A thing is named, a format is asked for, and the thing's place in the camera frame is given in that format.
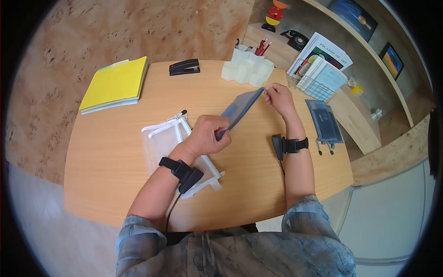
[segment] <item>floor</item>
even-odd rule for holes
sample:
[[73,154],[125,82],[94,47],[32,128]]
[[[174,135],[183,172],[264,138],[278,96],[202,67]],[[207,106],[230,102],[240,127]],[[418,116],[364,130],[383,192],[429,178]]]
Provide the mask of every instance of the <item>floor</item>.
[[[389,180],[322,201],[339,238],[357,261],[409,255],[426,222],[434,182],[427,161]],[[114,276],[119,228],[63,209],[63,187],[10,165],[13,206],[30,248],[49,276]],[[281,231],[281,216],[257,223]],[[359,276],[395,276],[403,263],[357,265]]]

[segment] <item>picture frame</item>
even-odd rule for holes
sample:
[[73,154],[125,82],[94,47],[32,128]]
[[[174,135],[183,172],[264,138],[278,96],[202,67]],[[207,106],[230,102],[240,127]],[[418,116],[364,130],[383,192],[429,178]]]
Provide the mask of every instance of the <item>picture frame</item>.
[[353,0],[332,0],[328,9],[348,23],[368,42],[378,23]]
[[403,70],[404,63],[389,42],[386,43],[385,47],[380,52],[379,57],[388,68],[392,77],[394,77],[394,80],[397,80],[398,75],[400,75],[400,72]]

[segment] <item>pen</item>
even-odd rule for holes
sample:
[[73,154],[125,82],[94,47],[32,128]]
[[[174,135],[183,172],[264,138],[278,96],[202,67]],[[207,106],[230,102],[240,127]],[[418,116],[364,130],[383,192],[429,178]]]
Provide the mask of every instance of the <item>pen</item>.
[[257,44],[257,48],[255,49],[255,52],[254,52],[254,54],[258,54],[258,49],[260,48],[260,44]]
[[268,43],[268,45],[258,54],[259,56],[263,56],[266,50],[271,46],[272,41]]
[[261,53],[265,50],[265,48],[268,46],[268,44],[265,42],[260,49],[258,50],[257,56],[261,56]]
[[263,48],[266,46],[266,41],[261,41],[260,42],[260,47],[258,47],[257,51],[256,51],[256,55],[259,55],[259,53],[263,50]]
[[260,41],[260,46],[262,46],[268,40],[267,36],[264,36]]

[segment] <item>shirt sleeve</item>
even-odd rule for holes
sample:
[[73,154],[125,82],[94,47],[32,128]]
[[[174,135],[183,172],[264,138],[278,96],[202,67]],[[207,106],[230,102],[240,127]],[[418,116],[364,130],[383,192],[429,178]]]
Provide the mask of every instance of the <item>shirt sleeve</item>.
[[115,242],[116,275],[156,256],[165,247],[165,236],[149,220],[136,215],[126,217]]
[[285,213],[281,223],[282,232],[320,235],[340,241],[330,225],[329,216],[317,197],[304,196]]

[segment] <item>gray patterned shirt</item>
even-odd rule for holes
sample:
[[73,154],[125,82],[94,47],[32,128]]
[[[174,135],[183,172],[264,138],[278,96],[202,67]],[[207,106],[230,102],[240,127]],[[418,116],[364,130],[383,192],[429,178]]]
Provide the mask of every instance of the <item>gray patterned shirt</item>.
[[282,232],[194,232],[167,247],[149,220],[131,215],[116,251],[117,276],[355,276],[354,255],[313,195],[289,208]]

